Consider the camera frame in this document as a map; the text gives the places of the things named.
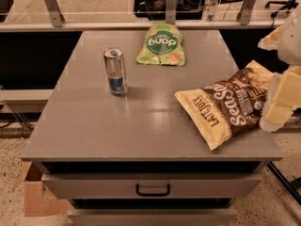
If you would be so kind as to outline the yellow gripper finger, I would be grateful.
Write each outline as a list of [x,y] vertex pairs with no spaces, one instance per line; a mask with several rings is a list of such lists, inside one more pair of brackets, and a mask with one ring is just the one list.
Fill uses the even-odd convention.
[[301,66],[290,66],[284,73],[274,73],[261,112],[260,128],[276,132],[293,112],[301,107]]
[[258,47],[267,51],[276,50],[278,48],[279,33],[280,26],[275,28],[271,33],[261,39],[258,43]]

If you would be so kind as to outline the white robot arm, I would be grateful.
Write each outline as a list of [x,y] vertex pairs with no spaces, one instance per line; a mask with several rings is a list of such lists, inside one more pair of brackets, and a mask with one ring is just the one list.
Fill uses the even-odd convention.
[[295,8],[258,46],[277,49],[278,59],[289,65],[285,72],[274,73],[261,112],[260,128],[275,132],[301,107],[301,7]]

